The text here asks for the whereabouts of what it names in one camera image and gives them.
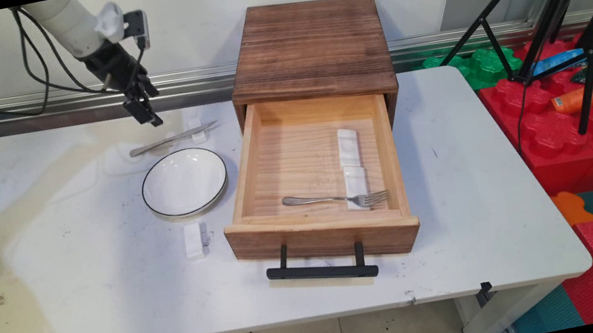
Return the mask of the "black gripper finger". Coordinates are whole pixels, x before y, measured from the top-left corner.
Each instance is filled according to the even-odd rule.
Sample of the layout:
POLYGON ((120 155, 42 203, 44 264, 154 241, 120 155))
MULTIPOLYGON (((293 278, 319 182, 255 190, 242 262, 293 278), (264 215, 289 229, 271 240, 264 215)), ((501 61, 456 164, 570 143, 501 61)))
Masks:
POLYGON ((134 84, 140 106, 141 124, 149 124, 153 127, 163 125, 163 120, 156 115, 150 101, 153 97, 151 88, 154 88, 154 86, 151 86, 149 79, 143 77, 143 75, 136 76, 134 84))
POLYGON ((155 125, 153 108, 147 96, 127 99, 122 106, 139 124, 155 125))

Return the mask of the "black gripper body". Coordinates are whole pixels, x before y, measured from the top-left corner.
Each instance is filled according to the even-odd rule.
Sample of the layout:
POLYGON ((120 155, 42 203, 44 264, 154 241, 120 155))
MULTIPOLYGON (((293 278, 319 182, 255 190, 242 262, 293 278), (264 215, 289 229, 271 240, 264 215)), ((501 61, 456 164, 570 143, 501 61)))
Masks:
POLYGON ((94 53, 77 58, 85 67, 112 90, 130 93, 151 90, 147 71, 119 43, 105 40, 94 53))

